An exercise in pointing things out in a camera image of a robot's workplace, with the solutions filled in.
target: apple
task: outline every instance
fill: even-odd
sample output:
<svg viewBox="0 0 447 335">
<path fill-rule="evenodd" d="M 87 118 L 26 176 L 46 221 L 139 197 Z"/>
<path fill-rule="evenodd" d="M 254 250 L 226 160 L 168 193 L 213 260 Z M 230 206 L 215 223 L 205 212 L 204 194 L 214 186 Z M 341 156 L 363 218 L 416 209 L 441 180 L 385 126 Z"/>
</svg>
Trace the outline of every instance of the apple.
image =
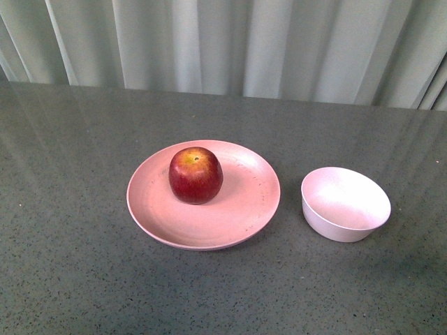
<svg viewBox="0 0 447 335">
<path fill-rule="evenodd" d="M 169 184 L 174 195 L 187 204 L 204 204 L 222 187 L 222 167 L 210 150 L 189 147 L 177 152 L 169 165 Z"/>
</svg>

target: curtain fold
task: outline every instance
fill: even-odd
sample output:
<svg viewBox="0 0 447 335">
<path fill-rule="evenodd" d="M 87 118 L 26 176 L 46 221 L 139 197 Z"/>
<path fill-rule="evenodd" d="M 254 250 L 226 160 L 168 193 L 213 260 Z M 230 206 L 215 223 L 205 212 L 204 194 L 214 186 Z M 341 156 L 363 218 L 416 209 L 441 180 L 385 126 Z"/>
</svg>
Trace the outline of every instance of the curtain fold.
<svg viewBox="0 0 447 335">
<path fill-rule="evenodd" d="M 0 80 L 446 109 L 444 0 L 1 0 Z"/>
</svg>

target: bowl rim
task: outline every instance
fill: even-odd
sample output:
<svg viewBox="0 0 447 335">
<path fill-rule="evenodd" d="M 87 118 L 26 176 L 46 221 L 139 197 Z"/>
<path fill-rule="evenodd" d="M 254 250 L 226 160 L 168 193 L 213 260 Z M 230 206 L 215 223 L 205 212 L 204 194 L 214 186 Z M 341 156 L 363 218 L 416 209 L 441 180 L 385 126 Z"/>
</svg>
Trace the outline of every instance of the bowl rim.
<svg viewBox="0 0 447 335">
<path fill-rule="evenodd" d="M 332 221 L 329 221 L 328 219 L 324 218 L 322 215 L 320 215 L 319 213 L 317 213 L 317 212 L 315 211 L 315 209 L 312 208 L 312 206 L 308 203 L 308 201 L 307 201 L 307 199 L 306 199 L 306 197 L 305 197 L 305 194 L 304 194 L 304 190 L 303 190 L 306 179 L 308 179 L 308 177 L 309 177 L 311 174 L 314 174 L 314 173 L 317 172 L 317 171 L 320 171 L 320 170 L 334 170 L 334 169 L 336 169 L 336 170 L 343 170 L 343 171 L 345 171 L 345 172 L 349 172 L 349 173 L 352 173 L 352 172 L 353 172 L 353 173 L 359 175 L 359 176 L 362 177 L 362 178 L 366 178 L 366 179 L 368 179 L 370 182 L 372 182 L 376 187 L 378 187 L 378 188 L 382 191 L 382 193 L 385 195 L 385 198 L 386 198 L 386 200 L 387 200 L 387 201 L 386 201 L 386 202 L 387 202 L 387 210 L 386 210 L 387 214 L 386 214 L 386 218 L 383 220 L 383 222 L 380 221 L 379 224 L 374 225 L 374 227 L 372 227 L 372 228 L 350 228 L 350 227 L 346 227 L 346 226 L 343 226 L 343 225 L 338 225 L 338 224 L 336 224 L 336 223 L 333 223 Z M 390 218 L 390 215 L 391 215 L 391 202 L 390 202 L 390 198 L 388 197 L 388 195 L 386 194 L 386 192 L 382 189 L 382 187 L 380 187 L 374 180 L 372 180 L 371 178 L 365 176 L 364 174 L 361 174 L 361 173 L 359 173 L 359 172 L 357 172 L 357 171 L 354 171 L 354 170 L 351 170 L 351 169 L 347 169 L 347 168 L 345 168 L 345 167 L 326 166 L 326 167 L 320 167 L 320 168 L 318 168 L 318 169 L 312 170 L 311 172 L 307 173 L 306 176 L 303 178 L 303 180 L 302 180 L 302 182 L 301 182 L 301 196 L 302 196 L 302 201 L 305 202 L 307 208 L 309 208 L 309 209 L 312 211 L 312 213 L 314 213 L 315 215 L 317 215 L 317 216 L 318 216 L 320 219 L 322 219 L 324 222 L 329 223 L 330 225 L 333 225 L 333 226 L 335 226 L 335 227 L 339 227 L 339 228 L 344 229 L 344 230 L 350 230 L 350 231 L 353 231 L 353 232 L 368 232 L 368 231 L 375 230 L 375 229 L 381 227 L 382 225 L 384 225 L 384 224 L 386 223 L 386 221 L 388 221 L 388 219 Z"/>
</svg>

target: plate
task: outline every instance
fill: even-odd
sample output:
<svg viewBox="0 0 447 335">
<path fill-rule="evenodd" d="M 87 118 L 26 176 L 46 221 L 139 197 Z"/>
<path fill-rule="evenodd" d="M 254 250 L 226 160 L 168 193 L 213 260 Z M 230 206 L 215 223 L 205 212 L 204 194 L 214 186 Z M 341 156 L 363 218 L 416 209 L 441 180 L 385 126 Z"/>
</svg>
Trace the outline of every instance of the plate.
<svg viewBox="0 0 447 335">
<path fill-rule="evenodd" d="M 212 151 L 222 166 L 219 193 L 205 204 L 180 202 L 170 189 L 169 164 L 181 149 Z M 238 144 L 196 140 L 167 147 L 133 173 L 127 205 L 148 235 L 176 248 L 210 251 L 246 241 L 267 225 L 277 210 L 280 186 L 270 164 Z"/>
</svg>

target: table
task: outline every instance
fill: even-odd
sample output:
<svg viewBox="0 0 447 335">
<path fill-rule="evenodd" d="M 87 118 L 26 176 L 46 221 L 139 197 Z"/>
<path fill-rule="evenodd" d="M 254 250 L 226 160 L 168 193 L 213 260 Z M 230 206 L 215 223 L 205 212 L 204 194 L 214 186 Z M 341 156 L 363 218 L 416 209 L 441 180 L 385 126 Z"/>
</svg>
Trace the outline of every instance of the table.
<svg viewBox="0 0 447 335">
<path fill-rule="evenodd" d="M 281 201 L 251 239 L 166 246 L 126 205 L 135 169 L 189 140 L 240 144 Z M 262 98 L 0 84 L 2 334 L 447 334 L 447 114 Z M 314 232 L 300 183 L 352 169 L 389 221 Z"/>
</svg>

